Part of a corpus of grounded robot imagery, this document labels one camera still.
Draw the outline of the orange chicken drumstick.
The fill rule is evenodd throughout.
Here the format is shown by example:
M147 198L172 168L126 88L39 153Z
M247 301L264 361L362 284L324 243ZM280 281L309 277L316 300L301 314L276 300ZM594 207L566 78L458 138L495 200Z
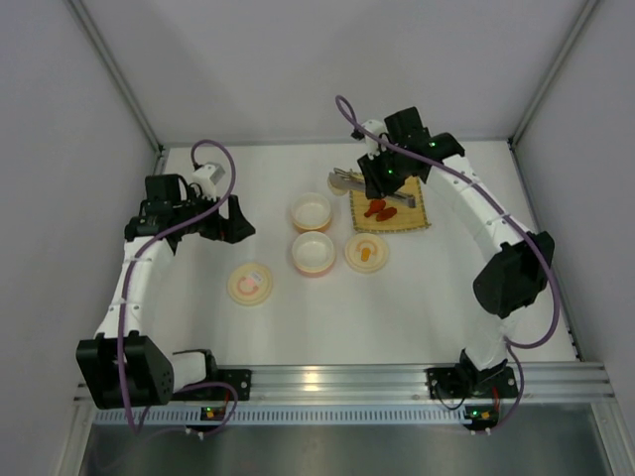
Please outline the orange chicken drumstick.
M369 218L375 214L380 213L381 211L383 211L386 207L386 201L383 199L374 199L371 200L368 206L368 209L366 210L366 212L364 213L364 216L366 218Z

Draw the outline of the orange sausage piece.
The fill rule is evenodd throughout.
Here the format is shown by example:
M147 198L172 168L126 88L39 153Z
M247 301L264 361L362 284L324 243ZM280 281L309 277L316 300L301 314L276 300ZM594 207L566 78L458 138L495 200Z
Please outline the orange sausage piece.
M394 217L397 213L398 209L395 207L384 208L376 214L375 219L377 222L384 222Z

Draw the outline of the metal tongs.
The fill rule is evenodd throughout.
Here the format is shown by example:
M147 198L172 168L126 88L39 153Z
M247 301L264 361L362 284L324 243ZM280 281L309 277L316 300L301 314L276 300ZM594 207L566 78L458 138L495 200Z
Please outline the metal tongs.
M363 193L368 199L388 199L409 208L415 208L417 205L416 198L412 194L401 191L381 191L378 185L373 182L367 183L363 176L359 176L353 171L334 168L330 173L335 173L346 181L348 192L358 191Z

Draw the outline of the cream lid with pink handle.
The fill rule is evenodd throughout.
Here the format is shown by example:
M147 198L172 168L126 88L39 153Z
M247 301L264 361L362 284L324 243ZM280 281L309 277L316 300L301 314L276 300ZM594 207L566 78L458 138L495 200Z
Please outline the cream lid with pink handle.
M246 263L236 268L227 280L227 292L231 299L244 306L254 306L268 299L274 282L268 267Z

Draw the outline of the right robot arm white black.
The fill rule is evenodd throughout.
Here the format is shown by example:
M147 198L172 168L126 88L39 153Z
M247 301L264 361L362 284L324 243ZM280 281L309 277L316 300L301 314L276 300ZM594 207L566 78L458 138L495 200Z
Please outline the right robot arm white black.
M498 203L450 133L432 135L415 107L382 121L368 120L352 134L367 152L358 165L369 198L395 194L417 178L441 197L469 232L485 261L472 282L482 307L481 323L462 349L454 382L438 381L435 392L476 397L490 391L507 367L506 344L517 326L518 311L532 305L548 284L555 242L534 233Z

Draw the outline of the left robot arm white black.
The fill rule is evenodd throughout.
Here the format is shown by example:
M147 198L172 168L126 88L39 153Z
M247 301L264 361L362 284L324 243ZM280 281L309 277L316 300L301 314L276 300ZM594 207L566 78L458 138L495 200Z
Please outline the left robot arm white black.
M75 358L101 410L167 404L188 387L222 378L207 349L170 352L151 337L164 277L187 235L235 244L254 235L237 196L218 195L222 168L207 165L190 179L148 176L146 197L124 228L124 260L108 310Z

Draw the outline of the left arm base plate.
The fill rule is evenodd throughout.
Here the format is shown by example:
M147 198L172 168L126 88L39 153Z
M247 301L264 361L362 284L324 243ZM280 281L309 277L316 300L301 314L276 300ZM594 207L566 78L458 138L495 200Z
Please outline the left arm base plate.
M250 400L252 371L247 368L220 368L211 380L190 384L173 395L177 402L220 402L232 400L232 388L239 402Z

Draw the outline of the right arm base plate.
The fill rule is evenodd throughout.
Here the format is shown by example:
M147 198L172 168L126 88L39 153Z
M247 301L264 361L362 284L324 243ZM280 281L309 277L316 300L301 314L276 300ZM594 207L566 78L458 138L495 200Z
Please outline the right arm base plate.
M494 392L501 399L513 399L519 387L511 367L502 370L470 373L464 367L440 366L426 370L433 399L492 399Z

